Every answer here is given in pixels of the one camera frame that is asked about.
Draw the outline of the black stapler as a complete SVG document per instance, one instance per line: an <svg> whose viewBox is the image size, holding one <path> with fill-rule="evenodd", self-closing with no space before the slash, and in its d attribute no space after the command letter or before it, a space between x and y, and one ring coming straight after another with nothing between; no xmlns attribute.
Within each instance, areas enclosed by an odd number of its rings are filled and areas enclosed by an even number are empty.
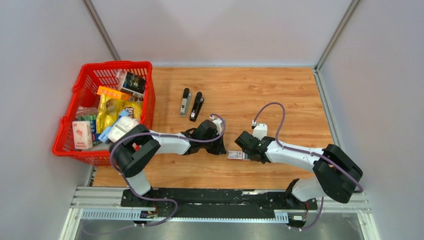
<svg viewBox="0 0 424 240"><path fill-rule="evenodd" d="M189 116L189 120L191 122L196 122L196 120L199 116L200 110L203 106L203 103L204 103L203 93L201 91L199 91L199 92L196 93L194 103L193 103L193 106L192 106L192 110L191 110L191 113L190 113L190 116Z"/></svg>

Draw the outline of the small staple box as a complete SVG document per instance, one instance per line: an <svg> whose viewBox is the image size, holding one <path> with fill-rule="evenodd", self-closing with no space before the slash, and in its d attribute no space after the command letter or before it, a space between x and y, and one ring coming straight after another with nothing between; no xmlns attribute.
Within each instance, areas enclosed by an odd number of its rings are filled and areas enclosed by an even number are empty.
<svg viewBox="0 0 424 240"><path fill-rule="evenodd" d="M227 159L229 160L247 160L247 155L242 151L229 150L227 153Z"/></svg>

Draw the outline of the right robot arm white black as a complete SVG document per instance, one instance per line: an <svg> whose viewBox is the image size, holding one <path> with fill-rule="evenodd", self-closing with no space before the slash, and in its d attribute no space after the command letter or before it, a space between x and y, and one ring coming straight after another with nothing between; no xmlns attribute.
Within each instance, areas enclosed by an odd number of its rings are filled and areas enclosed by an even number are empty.
<svg viewBox="0 0 424 240"><path fill-rule="evenodd" d="M277 141L264 136L258 138L243 131L234 141L249 160L295 166L314 174L308 179L293 180L285 195L286 205L299 209L307 200L329 197L347 204L355 192L363 188L359 182L362 169L337 145L310 148Z"/></svg>

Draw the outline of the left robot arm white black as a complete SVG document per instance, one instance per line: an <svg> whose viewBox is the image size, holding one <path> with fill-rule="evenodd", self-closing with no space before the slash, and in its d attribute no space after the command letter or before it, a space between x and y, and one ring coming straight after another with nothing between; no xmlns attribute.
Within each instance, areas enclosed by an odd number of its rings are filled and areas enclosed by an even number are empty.
<svg viewBox="0 0 424 240"><path fill-rule="evenodd" d="M138 124L109 148L110 163L115 167L131 190L133 200L140 207L153 201L151 184L144 172L151 159L159 154L188 156L204 149L212 155L224 155L223 119L204 120L196 128L180 133L159 133Z"/></svg>

